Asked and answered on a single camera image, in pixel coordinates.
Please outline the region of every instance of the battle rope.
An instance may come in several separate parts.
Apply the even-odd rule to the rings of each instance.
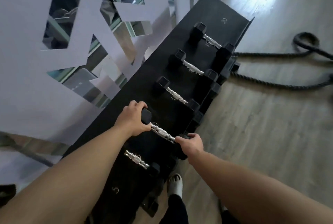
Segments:
[[[304,40],[308,41],[311,45],[304,43]],[[248,53],[248,52],[235,52],[233,54],[234,57],[256,57],[256,58],[303,58],[311,53],[318,53],[319,55],[322,55],[330,60],[333,60],[333,55],[329,54],[326,51],[323,51],[322,49],[319,49],[319,39],[312,33],[303,32],[299,33],[296,36],[294,36],[293,43],[301,48],[307,49],[306,52],[299,52],[299,53]],[[249,76],[241,75],[236,72],[231,72],[231,76],[243,80],[247,80],[250,82],[254,82],[257,84],[265,85],[268,87],[275,87],[279,89],[285,89],[285,90],[314,90],[319,89],[321,87],[326,87],[333,84],[333,74],[329,75],[329,79],[317,83],[314,85],[307,85],[307,86],[293,86],[293,85],[283,85],[283,84],[277,84],[272,82],[267,82],[259,79],[255,79]]]

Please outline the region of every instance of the black dumbbell rack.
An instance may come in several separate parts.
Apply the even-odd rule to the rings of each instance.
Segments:
[[[190,33],[198,22],[207,26],[207,36],[221,45],[231,44],[233,48],[237,47],[251,24],[219,0],[199,0],[65,156],[112,127],[123,107],[131,100],[146,102],[152,113],[152,122],[174,137],[195,130],[230,71],[239,67],[230,55],[224,57],[222,50],[218,55],[224,58],[216,59],[217,49],[207,46],[205,40],[194,44],[189,42]],[[198,88],[202,85],[198,84],[201,75],[190,72],[185,66],[177,69],[169,67],[169,57],[178,49],[186,53],[188,63],[201,71],[212,69],[218,73],[218,79],[204,88],[204,92]],[[156,92],[154,84],[161,76],[168,79],[169,87],[186,101],[197,101],[200,104],[199,113],[189,115],[186,106],[173,100],[168,92]],[[175,146],[152,131],[131,137],[120,151],[93,209],[94,223],[130,223],[140,205],[153,216],[158,207],[158,188],[163,186],[177,164]],[[139,155],[147,164],[157,163],[160,166],[158,176],[150,176],[146,169],[129,159],[125,151]]]

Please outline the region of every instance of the foot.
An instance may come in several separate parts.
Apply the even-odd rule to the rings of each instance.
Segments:
[[[183,180],[181,179],[181,176],[176,173],[172,175],[168,180],[168,197],[170,197],[173,194],[177,194],[179,197],[182,198],[183,195]]]

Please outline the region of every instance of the laminate floor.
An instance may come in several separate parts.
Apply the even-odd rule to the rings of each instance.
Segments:
[[[239,44],[241,52],[292,52],[295,34],[308,31],[333,52],[332,0],[223,0],[247,18],[255,17]],[[333,72],[314,55],[299,60],[245,60],[239,73],[282,84],[313,84]],[[198,128],[205,150],[274,177],[333,207],[333,87],[288,92],[229,79]],[[184,161],[183,200],[189,223],[220,223],[217,199]],[[158,223],[166,192],[154,218],[139,209],[135,223]]]

